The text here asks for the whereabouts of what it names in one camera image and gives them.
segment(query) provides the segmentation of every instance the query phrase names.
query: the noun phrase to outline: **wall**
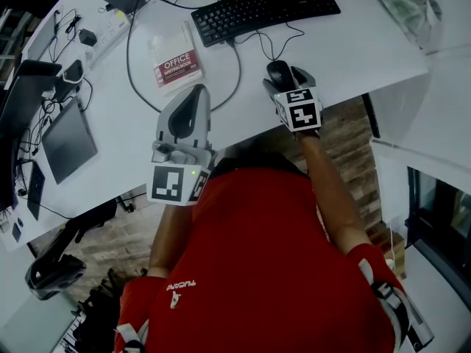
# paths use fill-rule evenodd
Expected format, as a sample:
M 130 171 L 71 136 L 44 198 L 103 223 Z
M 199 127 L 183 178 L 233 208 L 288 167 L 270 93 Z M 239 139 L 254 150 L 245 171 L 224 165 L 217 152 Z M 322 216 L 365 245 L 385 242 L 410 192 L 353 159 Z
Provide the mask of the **wall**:
M 458 352 L 471 334 L 471 313 L 442 275 L 413 246 L 406 250 L 406 274 L 403 286 L 435 335 L 422 352 Z M 408 346 L 400 351 L 409 352 L 413 350 Z
M 408 216 L 409 200 L 407 166 L 396 160 L 397 149 L 378 143 L 372 143 L 372 148 L 383 220 L 405 237 L 407 228 L 403 222 Z M 443 276 L 413 246 L 406 250 L 406 275 L 403 286 L 435 335 L 423 353 L 471 352 L 460 351 L 471 335 L 471 313 Z M 414 350 L 406 342 L 400 353 L 414 353 Z
M 0 329 L 0 341 L 9 353 L 50 353 L 74 320 L 74 308 L 62 294 L 48 301 L 31 295 Z
M 0 243 L 0 350 L 49 353 L 73 320 L 75 308 L 64 295 L 39 301 L 24 275 L 33 256 L 26 246 L 7 252 Z
M 32 262 L 28 248 L 7 252 L 0 243 L 0 328 L 12 318 L 31 296 L 24 281 L 24 274 Z
M 437 1 L 443 9 L 443 22 L 428 49 L 430 73 L 376 90 L 370 96 L 381 141 L 439 163 L 436 174 L 425 173 L 450 184 L 454 179 L 469 186 L 471 0 Z M 407 159 L 403 155 L 397 158 Z

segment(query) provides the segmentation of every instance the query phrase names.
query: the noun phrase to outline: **wooden floor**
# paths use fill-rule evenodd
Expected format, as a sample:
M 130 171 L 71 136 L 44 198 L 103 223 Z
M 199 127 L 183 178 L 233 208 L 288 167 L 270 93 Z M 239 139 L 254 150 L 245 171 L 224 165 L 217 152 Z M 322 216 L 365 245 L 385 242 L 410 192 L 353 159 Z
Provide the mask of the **wooden floor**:
M 321 136 L 328 154 L 348 184 L 366 226 L 376 224 L 381 220 L 380 199 L 369 144 L 372 133 L 362 99 L 351 99 L 327 108 Z M 265 132 L 256 141 L 263 150 L 278 151 L 306 171 L 299 144 L 284 127 Z M 144 192 L 145 188 L 141 186 L 123 198 Z M 134 213 L 125 213 L 118 207 L 113 220 L 102 228 L 87 232 L 82 242 L 69 245 L 66 253 L 87 265 L 84 277 L 68 289 L 74 299 L 86 299 L 90 289 L 100 284 L 109 268 L 113 268 L 120 277 L 131 279 L 140 276 L 141 269 L 147 267 L 164 205 L 149 203 L 145 195 L 134 199 L 133 204 L 136 208 Z M 40 252 L 57 231 L 34 240 L 32 245 L 36 251 Z

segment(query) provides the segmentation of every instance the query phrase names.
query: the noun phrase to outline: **shirt logo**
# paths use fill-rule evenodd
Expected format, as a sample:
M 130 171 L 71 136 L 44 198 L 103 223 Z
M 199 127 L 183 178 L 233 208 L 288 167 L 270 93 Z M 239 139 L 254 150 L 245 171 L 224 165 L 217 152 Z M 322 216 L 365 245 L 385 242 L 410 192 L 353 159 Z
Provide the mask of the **shirt logo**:
M 194 280 L 192 280 L 192 281 L 175 282 L 173 285 L 167 286 L 167 291 L 168 291 L 168 290 L 174 290 L 174 289 L 186 288 L 187 286 L 196 286 L 196 283 L 195 283 Z
M 170 302 L 171 309 L 174 309 L 175 306 L 177 306 L 178 300 L 180 299 L 181 296 L 182 296 L 181 294 L 176 294 L 174 290 L 174 293 L 173 293 L 173 296 L 171 297 L 171 302 Z

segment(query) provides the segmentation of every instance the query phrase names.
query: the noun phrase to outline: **computer mouse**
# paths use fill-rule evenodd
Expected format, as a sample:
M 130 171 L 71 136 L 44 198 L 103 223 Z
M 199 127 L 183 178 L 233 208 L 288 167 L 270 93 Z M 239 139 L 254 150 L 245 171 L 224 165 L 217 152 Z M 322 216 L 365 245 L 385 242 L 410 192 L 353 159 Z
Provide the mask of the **computer mouse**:
M 279 93 L 296 90 L 294 78 L 286 62 L 275 60 L 266 66 L 266 71 L 273 81 Z

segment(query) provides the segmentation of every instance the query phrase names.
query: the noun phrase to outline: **office chair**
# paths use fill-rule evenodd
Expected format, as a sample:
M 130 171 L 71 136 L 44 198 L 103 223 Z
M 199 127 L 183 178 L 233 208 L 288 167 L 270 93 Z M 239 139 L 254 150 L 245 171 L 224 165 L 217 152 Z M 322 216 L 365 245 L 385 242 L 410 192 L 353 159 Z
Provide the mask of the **office chair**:
M 102 227 L 115 214 L 116 201 L 113 199 L 65 224 L 26 272 L 26 283 L 38 299 L 50 299 L 83 276 L 86 269 L 83 261 L 71 255 L 63 255 L 63 252 L 74 237 L 75 242 L 79 243 L 88 230 Z

